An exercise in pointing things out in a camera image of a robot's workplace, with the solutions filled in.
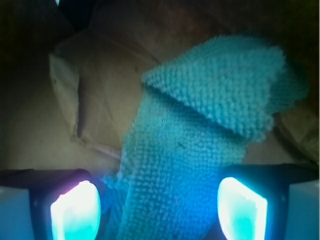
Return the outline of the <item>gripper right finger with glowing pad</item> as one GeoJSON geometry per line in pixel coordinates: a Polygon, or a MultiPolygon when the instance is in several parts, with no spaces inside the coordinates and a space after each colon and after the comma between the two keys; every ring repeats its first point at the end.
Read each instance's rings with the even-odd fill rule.
{"type": "Polygon", "coordinates": [[[313,164],[234,164],[217,190],[227,240],[318,240],[320,171],[313,164]]]}

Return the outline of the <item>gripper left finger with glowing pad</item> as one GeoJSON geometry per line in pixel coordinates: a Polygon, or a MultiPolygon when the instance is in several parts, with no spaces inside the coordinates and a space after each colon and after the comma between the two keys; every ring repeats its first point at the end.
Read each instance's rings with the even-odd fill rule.
{"type": "Polygon", "coordinates": [[[1,170],[2,240],[94,240],[100,223],[100,193],[87,170],[1,170]]]}

